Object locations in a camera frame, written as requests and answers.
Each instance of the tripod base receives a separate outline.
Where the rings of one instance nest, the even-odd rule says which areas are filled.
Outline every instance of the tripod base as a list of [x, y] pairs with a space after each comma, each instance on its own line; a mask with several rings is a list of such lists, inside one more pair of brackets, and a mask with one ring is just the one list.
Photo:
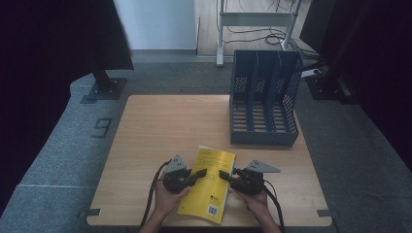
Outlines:
[[94, 83], [90, 90], [90, 93], [85, 97], [87, 101], [95, 100], [118, 100], [124, 85], [126, 84], [126, 78], [111, 78], [110, 88], [101, 88], [97, 83]]

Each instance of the black cable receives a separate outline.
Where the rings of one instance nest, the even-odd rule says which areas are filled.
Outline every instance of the black cable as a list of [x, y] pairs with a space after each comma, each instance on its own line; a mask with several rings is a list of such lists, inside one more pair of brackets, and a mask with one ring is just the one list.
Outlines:
[[140, 223], [140, 228], [146, 223], [146, 219], [148, 218], [149, 210], [151, 209], [152, 205], [152, 200], [154, 197], [154, 191], [155, 191], [155, 184], [157, 182], [158, 177], [160, 176], [160, 171], [163, 169], [164, 166], [170, 163], [171, 160], [163, 163], [159, 168], [158, 171], [154, 175], [154, 179], [152, 180], [152, 185], [151, 185], [151, 190], [149, 191], [149, 197], [148, 197], [148, 204], [146, 205], [146, 211], [145, 214], [143, 215], [142, 222]]
[[281, 205], [278, 202], [278, 199], [270, 192], [269, 189], [267, 189], [266, 186], [263, 186], [263, 190], [267, 193], [267, 195], [270, 197], [270, 199], [272, 199], [273, 204], [275, 204], [276, 209], [278, 211], [278, 216], [279, 216], [279, 221], [281, 223], [280, 225], [280, 229], [282, 231], [282, 233], [286, 233], [285, 231], [285, 223], [283, 221], [283, 215], [282, 215], [282, 209], [281, 209]]
[[272, 189], [273, 189], [273, 193], [275, 194], [275, 197], [276, 198], [278, 198], [278, 194], [276, 194], [276, 190], [275, 190], [275, 187], [273, 186], [273, 184], [272, 183], [270, 183], [269, 181], [267, 181], [267, 180], [264, 180], [266, 183], [269, 183], [269, 185], [272, 187]]

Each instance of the dark background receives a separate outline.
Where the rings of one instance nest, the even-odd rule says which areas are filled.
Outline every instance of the dark background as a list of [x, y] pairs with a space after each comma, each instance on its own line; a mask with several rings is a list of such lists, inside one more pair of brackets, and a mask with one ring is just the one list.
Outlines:
[[0, 211], [3, 213], [70, 98], [70, 83], [101, 69], [133, 69], [113, 1], [0, 3]]
[[314, 0], [300, 38], [328, 64], [363, 14], [345, 50], [342, 80], [358, 104], [412, 169], [411, 1]]

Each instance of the finger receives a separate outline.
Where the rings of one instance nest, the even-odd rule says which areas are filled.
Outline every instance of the finger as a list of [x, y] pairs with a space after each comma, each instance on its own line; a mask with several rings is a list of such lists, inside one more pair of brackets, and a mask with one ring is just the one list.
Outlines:
[[190, 188], [186, 187], [185, 189], [183, 189], [178, 195], [182, 198], [182, 197], [186, 197], [189, 194]]

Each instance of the yellow book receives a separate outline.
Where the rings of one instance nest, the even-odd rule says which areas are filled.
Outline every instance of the yellow book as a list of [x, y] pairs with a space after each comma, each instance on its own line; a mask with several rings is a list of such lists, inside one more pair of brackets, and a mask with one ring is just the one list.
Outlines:
[[219, 177], [219, 170], [231, 174], [235, 157], [234, 153], [200, 146], [191, 175], [205, 168], [207, 174], [197, 180], [196, 185], [190, 188], [188, 196], [181, 200], [178, 214], [200, 216], [222, 223], [229, 184]]

